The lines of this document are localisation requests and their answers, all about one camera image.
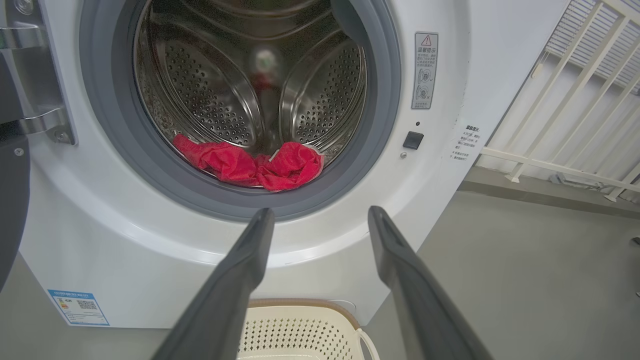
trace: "perforated basket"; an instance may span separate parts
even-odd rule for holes
[[[321,300],[254,300],[247,309],[238,359],[364,360],[362,340],[380,360],[353,315]]]

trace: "washing machine door hinge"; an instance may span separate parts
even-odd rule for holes
[[[0,6],[0,124],[15,122],[23,135],[46,133],[75,145],[39,4],[0,0]]]

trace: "screw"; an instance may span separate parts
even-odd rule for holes
[[[56,136],[56,139],[58,139],[59,142],[69,142],[69,137],[67,136],[67,133],[65,133],[64,131],[56,131],[54,135]]]
[[[15,0],[15,8],[24,15],[33,13],[33,0]]]

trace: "red cloth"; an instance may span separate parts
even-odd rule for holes
[[[220,181],[241,186],[262,185],[271,192],[298,188],[322,172],[324,156],[297,142],[286,142],[273,156],[255,159],[241,147],[226,142],[194,143],[182,134],[173,145],[189,162],[211,170]]]

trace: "front-loading washing machine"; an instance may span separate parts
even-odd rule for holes
[[[421,245],[566,6],[3,3],[4,242],[22,235],[70,325],[155,328],[174,324],[260,208],[276,226],[252,296],[336,300],[366,324],[388,294],[367,209]],[[299,142],[324,168],[289,191],[228,184],[192,166],[177,135],[252,156]]]

